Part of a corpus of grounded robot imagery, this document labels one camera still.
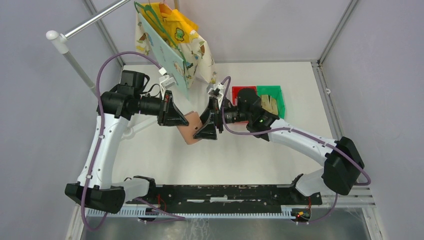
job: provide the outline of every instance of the metal pole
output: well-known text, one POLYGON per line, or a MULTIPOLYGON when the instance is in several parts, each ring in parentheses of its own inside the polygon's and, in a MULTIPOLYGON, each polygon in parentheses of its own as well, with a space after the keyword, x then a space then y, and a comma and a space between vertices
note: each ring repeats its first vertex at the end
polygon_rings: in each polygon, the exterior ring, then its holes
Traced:
POLYGON ((69 64, 73 67, 76 73, 82 78, 82 80, 88 86, 88 88, 92 91, 92 93, 96 95, 96 89, 95 89, 96 85, 92 82, 90 77, 87 75, 84 69, 80 66, 80 64, 77 62, 74 56, 72 56, 71 52, 68 51, 64 53, 63 56, 69 62, 69 64))
POLYGON ((173 0, 173 5, 176 10, 180 10, 180 2, 178 0, 173 0))
MULTIPOLYGON (((87 11, 90 13, 90 15, 95 15, 98 11, 96 7, 94 6, 94 3, 92 0, 82 0, 82 2, 85 5, 85 8, 87 8, 87 11)), ((110 51, 112 54, 119 53, 117 46, 115 45, 114 41, 112 40, 111 35, 109 34, 108 29, 106 28, 105 24, 103 23, 103 20, 98 20, 96 23, 96 26, 98 30, 100 31, 101 36, 103 37, 104 41, 107 43, 110 51)), ((120 68, 124 66, 124 60, 122 59, 122 56, 118 56, 116 58, 117 63, 120 68)))
POLYGON ((82 23, 78 24, 76 27, 72 28, 71 30, 67 31, 66 33, 63 34, 63 36, 69 40, 69 38, 71 38, 72 36, 74 36, 75 34, 81 32, 83 29, 85 29, 86 27, 94 24, 95 22, 97 22, 98 20, 102 19, 103 17, 105 17, 106 15, 110 14, 111 12, 115 11, 116 9, 118 9, 119 7, 121 7, 122 5, 128 3, 130 0, 118 0, 112 4, 110 4, 109 6, 103 8, 102 10, 100 10, 98 13, 96 13, 95 15, 91 16, 89 19, 83 21, 82 23))

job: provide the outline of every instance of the green tray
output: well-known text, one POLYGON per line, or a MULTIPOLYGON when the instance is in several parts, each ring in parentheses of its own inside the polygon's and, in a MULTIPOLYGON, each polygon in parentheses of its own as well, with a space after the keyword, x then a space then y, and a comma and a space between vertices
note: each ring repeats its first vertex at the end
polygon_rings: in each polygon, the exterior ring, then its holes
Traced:
POLYGON ((269 95, 277 100, 278 116, 284 119, 286 107, 284 106, 283 93, 280 86, 256 86, 257 95, 269 95))

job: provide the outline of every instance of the red box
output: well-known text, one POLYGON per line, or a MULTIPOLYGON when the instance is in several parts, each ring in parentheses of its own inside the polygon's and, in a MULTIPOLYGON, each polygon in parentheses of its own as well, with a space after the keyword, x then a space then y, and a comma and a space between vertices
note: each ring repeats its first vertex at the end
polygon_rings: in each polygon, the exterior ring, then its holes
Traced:
POLYGON ((232 104, 233 105, 237 105, 236 98, 237 98, 237 94, 239 93, 241 89, 253 89, 255 93, 258 93, 256 91, 256 86, 233 86, 232 87, 232 104))

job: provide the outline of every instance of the white table surface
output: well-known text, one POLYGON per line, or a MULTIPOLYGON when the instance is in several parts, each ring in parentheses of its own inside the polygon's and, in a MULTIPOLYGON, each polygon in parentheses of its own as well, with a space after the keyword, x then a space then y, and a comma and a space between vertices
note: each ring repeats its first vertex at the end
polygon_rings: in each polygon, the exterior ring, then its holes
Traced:
MULTIPOLYGON (((217 63, 216 66, 220 80, 231 76, 231 86, 280 85, 285 120, 311 133, 332 137, 310 63, 217 63)), ((148 74, 149 85, 157 83, 160 76, 153 65, 126 65, 124 69, 148 74)), ((177 107, 183 113, 195 110, 201 114, 208 100, 206 86, 195 81, 190 89, 190 103, 173 90, 177 107)), ((156 94, 158 90, 155 87, 152 92, 156 94)), ((145 118, 134 116, 130 124, 145 118)), ((242 125, 230 127, 247 131, 242 125)), ((224 130, 218 134, 218 140, 187 145, 176 127, 153 124, 134 138, 121 141, 112 181, 141 175, 154 178, 157 184, 289 184, 297 175, 319 168, 318 163, 289 147, 254 136, 233 135, 224 130)))

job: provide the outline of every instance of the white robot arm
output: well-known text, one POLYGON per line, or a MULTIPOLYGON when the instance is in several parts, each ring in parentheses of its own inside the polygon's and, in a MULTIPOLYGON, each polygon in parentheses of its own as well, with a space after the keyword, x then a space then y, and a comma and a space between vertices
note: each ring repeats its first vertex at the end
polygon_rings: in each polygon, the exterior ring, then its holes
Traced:
POLYGON ((65 194, 76 203, 81 204, 87 179, 90 181, 85 206, 108 213, 119 212, 125 202, 145 196, 150 185, 155 185, 154 179, 143 176, 134 176, 128 181, 112 183, 112 169, 118 146, 134 114, 157 116, 157 123, 160 126, 188 126, 189 122, 174 104, 171 91, 164 89, 160 97, 143 95, 140 98, 140 95, 144 94, 145 78, 149 79, 143 73, 124 70, 120 83, 101 95, 104 110, 103 135, 99 136, 101 127, 99 115, 91 148, 81 174, 76 183, 68 183, 65 188, 65 194), (102 139, 92 172, 89 174, 98 138, 102 139))
POLYGON ((299 193, 311 196, 317 192, 332 190, 341 195, 349 194, 361 173, 359 168, 364 168, 364 162, 352 140, 347 137, 340 140, 325 138, 290 125, 264 110, 261 98, 249 88, 238 92, 237 106, 225 99, 222 109, 218 109, 220 92, 222 89, 217 87, 210 94, 208 107, 200 117, 203 126, 195 133, 195 139, 216 140, 216 129, 221 133, 225 127, 233 134, 254 135, 269 142, 286 145, 322 166, 321 169, 302 174, 294 180, 299 193), (249 132, 234 132, 226 125, 245 121, 248 122, 246 128, 249 132))

